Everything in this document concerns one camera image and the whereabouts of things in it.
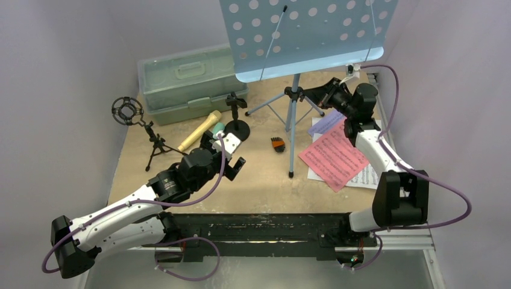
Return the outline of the lavender sheet music page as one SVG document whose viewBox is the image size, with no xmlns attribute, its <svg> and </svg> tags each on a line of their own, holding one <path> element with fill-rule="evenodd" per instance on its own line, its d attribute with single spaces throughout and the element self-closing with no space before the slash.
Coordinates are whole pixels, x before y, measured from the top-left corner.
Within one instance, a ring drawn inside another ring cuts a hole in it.
<svg viewBox="0 0 511 289">
<path fill-rule="evenodd" d="M 338 122 L 344 120 L 345 118 L 345 116 L 342 113 L 336 110 L 332 110 L 324 117 L 326 118 L 326 120 L 318 122 L 316 125 L 313 125 L 308 129 L 307 133 L 309 134 L 309 136 L 313 137 L 314 134 L 325 134 Z"/>
</svg>

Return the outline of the orange black hex key set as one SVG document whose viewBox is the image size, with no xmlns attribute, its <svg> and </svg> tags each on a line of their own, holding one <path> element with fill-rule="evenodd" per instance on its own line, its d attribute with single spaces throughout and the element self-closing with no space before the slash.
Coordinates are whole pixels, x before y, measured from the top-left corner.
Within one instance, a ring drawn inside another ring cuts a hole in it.
<svg viewBox="0 0 511 289">
<path fill-rule="evenodd" d="M 276 153 L 283 153 L 286 149 L 285 142 L 281 137 L 271 137 L 271 144 Z"/>
</svg>

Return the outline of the light blue music stand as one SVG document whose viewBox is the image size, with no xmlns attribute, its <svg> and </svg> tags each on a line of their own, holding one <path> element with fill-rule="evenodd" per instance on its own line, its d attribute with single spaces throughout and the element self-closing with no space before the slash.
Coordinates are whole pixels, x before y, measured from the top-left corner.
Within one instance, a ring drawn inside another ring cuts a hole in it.
<svg viewBox="0 0 511 289">
<path fill-rule="evenodd" d="M 381 58 L 397 0 L 221 1 L 239 81 L 249 83 Z"/>
</svg>

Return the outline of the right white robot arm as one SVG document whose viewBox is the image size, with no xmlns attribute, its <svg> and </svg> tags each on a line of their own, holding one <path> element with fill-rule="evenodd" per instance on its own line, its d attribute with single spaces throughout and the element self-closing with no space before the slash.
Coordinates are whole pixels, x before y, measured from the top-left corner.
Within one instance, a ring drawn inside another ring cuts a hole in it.
<svg viewBox="0 0 511 289">
<path fill-rule="evenodd" d="M 393 226 L 422 225 L 427 221 L 429 183 L 388 147 L 377 125 L 373 110 L 378 90 L 371 84 L 359 84 L 353 92 L 337 78 L 301 92 L 321 109 L 334 108 L 344 115 L 344 134 L 378 173 L 379 183 L 370 208 L 351 212 L 349 222 L 340 226 L 342 243 L 352 245 L 362 232 Z"/>
</svg>

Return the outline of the white sheet music page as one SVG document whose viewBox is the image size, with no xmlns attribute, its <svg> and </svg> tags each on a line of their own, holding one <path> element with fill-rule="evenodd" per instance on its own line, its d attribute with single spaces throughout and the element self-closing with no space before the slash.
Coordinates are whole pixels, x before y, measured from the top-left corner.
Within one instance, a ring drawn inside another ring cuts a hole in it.
<svg viewBox="0 0 511 289">
<path fill-rule="evenodd" d="M 312 126 L 316 125 L 318 122 L 321 122 L 323 120 L 326 120 L 325 117 L 312 117 Z"/>
<path fill-rule="evenodd" d="M 314 133 L 313 137 L 312 137 L 312 142 L 314 143 L 321 136 L 322 136 L 322 134 Z M 315 181 L 325 182 L 310 167 L 308 168 L 307 178 L 315 180 Z M 378 181 L 379 181 L 379 178 L 376 174 L 376 171 L 373 169 L 373 167 L 370 164 L 368 164 L 361 172 L 359 172 L 356 176 L 354 176 L 351 180 L 349 180 L 346 183 L 346 186 L 376 189 L 377 185 L 378 185 Z"/>
</svg>

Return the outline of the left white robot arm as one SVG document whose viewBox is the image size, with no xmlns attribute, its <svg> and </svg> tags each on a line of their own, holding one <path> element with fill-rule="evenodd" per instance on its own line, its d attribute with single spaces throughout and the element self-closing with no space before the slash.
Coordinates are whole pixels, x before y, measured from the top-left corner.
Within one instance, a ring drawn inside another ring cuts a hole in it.
<svg viewBox="0 0 511 289">
<path fill-rule="evenodd" d="M 233 166 L 229 162 L 242 142 L 233 133 L 206 131 L 198 148 L 123 199 L 82 217 L 55 218 L 52 248 L 43 259 L 42 271 L 70 279 L 110 253 L 146 244 L 173 246 L 180 230 L 165 209 L 193 205 L 191 195 L 211 180 L 213 187 L 198 202 L 209 197 L 223 177 L 234 180 L 246 161 L 239 158 Z"/>
</svg>

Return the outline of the grey-green plastic toolbox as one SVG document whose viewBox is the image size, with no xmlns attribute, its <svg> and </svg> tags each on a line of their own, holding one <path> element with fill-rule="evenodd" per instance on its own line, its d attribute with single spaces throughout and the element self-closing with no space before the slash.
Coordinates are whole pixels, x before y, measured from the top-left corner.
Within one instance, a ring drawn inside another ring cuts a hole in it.
<svg viewBox="0 0 511 289">
<path fill-rule="evenodd" d="M 159 125 L 228 111 L 227 97 L 249 92 L 234 74 L 228 44 L 140 60 L 137 68 L 144 111 Z"/>
</svg>

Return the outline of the cream yellow microphone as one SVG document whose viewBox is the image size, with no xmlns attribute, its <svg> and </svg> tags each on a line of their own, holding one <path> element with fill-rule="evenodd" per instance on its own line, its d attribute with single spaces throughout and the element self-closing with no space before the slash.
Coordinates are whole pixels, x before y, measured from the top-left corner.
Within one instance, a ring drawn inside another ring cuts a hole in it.
<svg viewBox="0 0 511 289">
<path fill-rule="evenodd" d="M 222 114 L 218 110 L 214 110 L 211 112 L 205 121 L 200 124 L 189 136 L 187 136 L 177 147 L 178 151 L 184 152 L 187 148 L 189 148 L 194 142 L 196 142 L 206 130 L 210 127 L 216 125 L 221 120 Z"/>
</svg>

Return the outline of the black round-base microphone stand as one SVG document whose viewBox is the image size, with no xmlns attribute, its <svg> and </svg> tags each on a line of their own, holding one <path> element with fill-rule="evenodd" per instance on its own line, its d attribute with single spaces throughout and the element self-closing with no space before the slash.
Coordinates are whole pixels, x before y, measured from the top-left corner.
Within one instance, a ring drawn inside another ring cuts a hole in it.
<svg viewBox="0 0 511 289">
<path fill-rule="evenodd" d="M 231 92 L 225 100 L 226 104 L 231 108 L 232 120 L 225 125 L 224 133 L 233 134 L 240 141 L 245 141 L 250 135 L 249 125 L 239 119 L 239 108 L 247 108 L 246 100 L 237 96 L 235 92 Z"/>
</svg>

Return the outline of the mint green microphone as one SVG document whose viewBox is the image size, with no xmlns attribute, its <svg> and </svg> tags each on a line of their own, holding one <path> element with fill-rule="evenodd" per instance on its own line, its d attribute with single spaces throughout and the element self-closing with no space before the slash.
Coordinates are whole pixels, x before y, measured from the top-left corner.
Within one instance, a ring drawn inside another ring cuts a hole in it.
<svg viewBox="0 0 511 289">
<path fill-rule="evenodd" d="M 212 129 L 214 139 L 225 137 L 225 125 L 222 122 L 218 122 Z"/>
</svg>

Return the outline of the black tripod microphone stand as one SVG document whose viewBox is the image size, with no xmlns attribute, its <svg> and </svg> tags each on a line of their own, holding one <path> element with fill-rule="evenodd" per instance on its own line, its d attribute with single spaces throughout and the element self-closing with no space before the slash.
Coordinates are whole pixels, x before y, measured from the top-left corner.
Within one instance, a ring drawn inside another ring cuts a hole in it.
<svg viewBox="0 0 511 289">
<path fill-rule="evenodd" d="M 152 128 L 154 126 L 153 121 L 144 121 L 143 105 L 136 98 L 125 96 L 115 99 L 111 105 L 111 114 L 117 123 L 124 126 L 140 126 L 147 133 L 149 142 L 152 143 L 152 152 L 145 167 L 146 172 L 150 170 L 152 160 L 156 156 L 169 152 L 187 155 L 178 149 L 168 146 L 166 140 L 160 134 L 154 132 Z"/>
</svg>

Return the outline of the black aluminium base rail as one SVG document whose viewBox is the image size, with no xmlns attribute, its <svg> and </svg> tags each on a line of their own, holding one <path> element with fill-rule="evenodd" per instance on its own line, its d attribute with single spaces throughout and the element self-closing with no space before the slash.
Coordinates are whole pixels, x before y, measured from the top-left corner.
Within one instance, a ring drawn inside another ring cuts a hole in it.
<svg viewBox="0 0 511 289">
<path fill-rule="evenodd" d="M 145 217 L 94 241 L 88 254 L 99 260 L 135 247 L 168 251 L 159 261 L 200 262 L 206 256 L 310 257 L 366 263 L 379 242 L 353 232 L 341 214 L 172 214 Z"/>
</svg>

